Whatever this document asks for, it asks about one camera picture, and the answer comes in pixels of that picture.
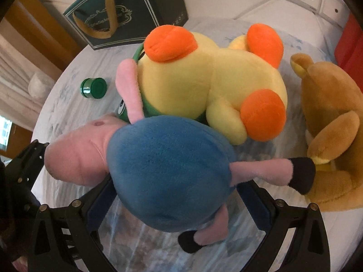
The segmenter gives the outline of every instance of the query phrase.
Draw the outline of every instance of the pig leg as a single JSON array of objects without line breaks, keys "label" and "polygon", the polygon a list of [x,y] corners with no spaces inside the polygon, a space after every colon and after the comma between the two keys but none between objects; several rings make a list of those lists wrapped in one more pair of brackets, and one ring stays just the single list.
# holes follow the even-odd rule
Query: pig leg
[{"label": "pig leg", "polygon": [[196,253],[203,246],[226,239],[228,236],[228,210],[223,204],[216,213],[213,223],[198,231],[186,231],[179,235],[178,242],[183,251]]}]

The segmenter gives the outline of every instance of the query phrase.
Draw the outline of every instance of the gold ribbon handle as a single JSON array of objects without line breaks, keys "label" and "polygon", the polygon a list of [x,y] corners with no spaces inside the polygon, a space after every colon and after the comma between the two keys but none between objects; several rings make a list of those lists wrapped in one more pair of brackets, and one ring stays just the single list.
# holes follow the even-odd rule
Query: gold ribbon handle
[{"label": "gold ribbon handle", "polygon": [[117,22],[117,14],[116,14],[116,5],[115,0],[105,0],[105,8],[108,16],[108,21],[110,23],[110,30],[107,32],[103,31],[95,31],[86,25],[83,21],[76,17],[73,12],[73,19],[78,25],[78,27],[88,36],[91,36],[96,39],[108,39],[110,38],[118,28]]}]

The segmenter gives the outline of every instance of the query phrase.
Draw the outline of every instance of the pig ear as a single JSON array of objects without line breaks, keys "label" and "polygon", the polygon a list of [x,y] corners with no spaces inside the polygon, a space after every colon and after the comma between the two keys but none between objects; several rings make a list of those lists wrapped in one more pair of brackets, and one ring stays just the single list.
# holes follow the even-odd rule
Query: pig ear
[{"label": "pig ear", "polygon": [[130,123],[134,124],[143,119],[144,112],[137,82],[137,64],[135,60],[128,58],[119,64],[115,83],[118,93],[125,101]]}]

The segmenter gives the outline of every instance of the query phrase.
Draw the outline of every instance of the red object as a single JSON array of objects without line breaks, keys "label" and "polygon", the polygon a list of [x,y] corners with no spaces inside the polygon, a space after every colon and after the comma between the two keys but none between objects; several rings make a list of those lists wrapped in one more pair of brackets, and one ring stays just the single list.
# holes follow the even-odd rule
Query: red object
[{"label": "red object", "polygon": [[338,66],[351,76],[363,92],[363,30],[352,14],[334,55]]}]

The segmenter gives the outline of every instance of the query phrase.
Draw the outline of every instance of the mattress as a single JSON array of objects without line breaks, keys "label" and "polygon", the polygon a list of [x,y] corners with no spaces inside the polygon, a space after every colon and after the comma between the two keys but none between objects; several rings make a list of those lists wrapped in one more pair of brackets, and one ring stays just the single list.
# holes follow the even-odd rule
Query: mattress
[{"label": "mattress", "polygon": [[[226,47],[235,37],[245,34],[250,23],[243,21],[198,18],[190,19],[186,28],[200,32]],[[322,50],[277,30],[284,43],[284,58],[279,67],[288,94],[287,123],[283,132],[269,142],[247,140],[235,147],[240,160],[265,160],[273,157],[305,156],[304,116],[300,105],[301,80],[292,71],[289,61],[294,53],[309,54],[314,61],[330,61]],[[132,57],[136,45],[94,51],[86,47],[68,66],[50,93],[39,116],[33,139],[52,142],[62,133],[113,112],[120,103],[114,78],[118,63]],[[85,99],[79,85],[85,78],[103,77],[108,92],[101,100]],[[282,198],[289,205],[307,206],[305,197],[289,187],[272,186],[256,180],[275,199]],[[54,180],[45,170],[39,175],[33,192],[41,203],[62,207],[89,189]],[[184,253],[177,243],[177,233],[154,230],[133,217],[116,199],[103,221],[99,234],[104,253],[118,271],[127,272],[217,272],[240,271],[253,255],[264,237],[236,193],[227,202],[229,212],[228,238],[202,248],[194,255]],[[331,271],[344,266],[354,252],[363,232],[363,209],[323,213],[331,253]],[[277,270],[293,236],[285,238],[279,255],[270,271]]]}]

